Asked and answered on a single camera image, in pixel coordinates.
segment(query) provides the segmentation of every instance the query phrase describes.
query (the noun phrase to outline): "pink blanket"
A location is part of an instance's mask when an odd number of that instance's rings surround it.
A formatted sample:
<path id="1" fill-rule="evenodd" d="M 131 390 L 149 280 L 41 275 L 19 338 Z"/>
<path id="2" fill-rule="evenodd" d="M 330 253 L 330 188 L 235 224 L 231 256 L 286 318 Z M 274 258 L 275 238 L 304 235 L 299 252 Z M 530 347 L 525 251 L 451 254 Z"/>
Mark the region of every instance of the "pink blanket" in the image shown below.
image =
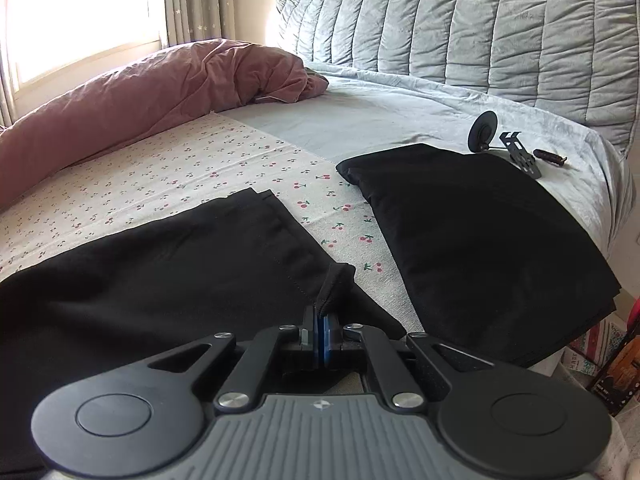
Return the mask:
<path id="1" fill-rule="evenodd" d="M 210 113 L 294 103 L 328 82 L 277 48 L 231 40 L 179 45 L 107 72 L 0 134 L 0 210 L 44 178 Z"/>

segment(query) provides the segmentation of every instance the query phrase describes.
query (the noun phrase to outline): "gray quilted headboard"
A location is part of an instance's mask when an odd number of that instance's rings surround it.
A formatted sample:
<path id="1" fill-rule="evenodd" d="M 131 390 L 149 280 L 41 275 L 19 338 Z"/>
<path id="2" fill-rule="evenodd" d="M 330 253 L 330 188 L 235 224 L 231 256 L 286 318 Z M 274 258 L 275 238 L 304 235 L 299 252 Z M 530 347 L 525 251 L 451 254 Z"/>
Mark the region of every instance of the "gray quilted headboard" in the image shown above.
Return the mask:
<path id="1" fill-rule="evenodd" d="M 626 153 L 639 127 L 640 0 L 276 0 L 305 60 L 543 108 Z"/>

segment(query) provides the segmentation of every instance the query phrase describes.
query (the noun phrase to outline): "metal screw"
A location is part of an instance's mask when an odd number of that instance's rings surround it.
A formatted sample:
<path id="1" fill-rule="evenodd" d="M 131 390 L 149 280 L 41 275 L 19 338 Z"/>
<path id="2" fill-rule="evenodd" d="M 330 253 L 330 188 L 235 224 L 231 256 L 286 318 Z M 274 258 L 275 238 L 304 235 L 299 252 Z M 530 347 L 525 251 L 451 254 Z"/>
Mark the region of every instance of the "metal screw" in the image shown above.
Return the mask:
<path id="1" fill-rule="evenodd" d="M 424 399 L 418 394 L 403 392 L 395 394 L 391 402 L 398 408 L 417 408 L 424 402 Z"/>
<path id="2" fill-rule="evenodd" d="M 249 403 L 249 396 L 239 392 L 228 392 L 218 397 L 218 404 L 225 408 L 242 408 Z"/>

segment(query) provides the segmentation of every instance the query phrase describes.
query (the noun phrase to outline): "circular cap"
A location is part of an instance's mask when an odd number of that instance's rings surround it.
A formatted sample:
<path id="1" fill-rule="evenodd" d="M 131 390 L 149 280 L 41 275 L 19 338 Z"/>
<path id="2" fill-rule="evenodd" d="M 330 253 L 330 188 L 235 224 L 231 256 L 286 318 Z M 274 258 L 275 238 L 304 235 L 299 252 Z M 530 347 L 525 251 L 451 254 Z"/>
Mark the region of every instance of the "circular cap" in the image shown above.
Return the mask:
<path id="1" fill-rule="evenodd" d="M 225 408 L 242 408 L 246 406 L 248 402 L 248 395 L 239 392 L 228 392 L 218 397 L 218 404 Z"/>
<path id="2" fill-rule="evenodd" d="M 109 394 L 85 402 L 76 413 L 76 421 L 85 431 L 98 436 L 133 433 L 151 418 L 146 400 L 126 394 Z"/>
<path id="3" fill-rule="evenodd" d="M 398 408 L 417 408 L 424 402 L 424 399 L 418 394 L 403 392 L 395 394 L 391 402 Z"/>
<path id="4" fill-rule="evenodd" d="M 494 138 L 498 129 L 498 116 L 488 110 L 476 119 L 469 130 L 467 145 L 473 153 L 483 152 L 489 149 L 489 143 Z"/>
<path id="5" fill-rule="evenodd" d="M 496 400 L 491 416 L 504 430 L 525 436 L 553 433 L 566 420 L 560 404 L 536 394 L 513 394 Z"/>

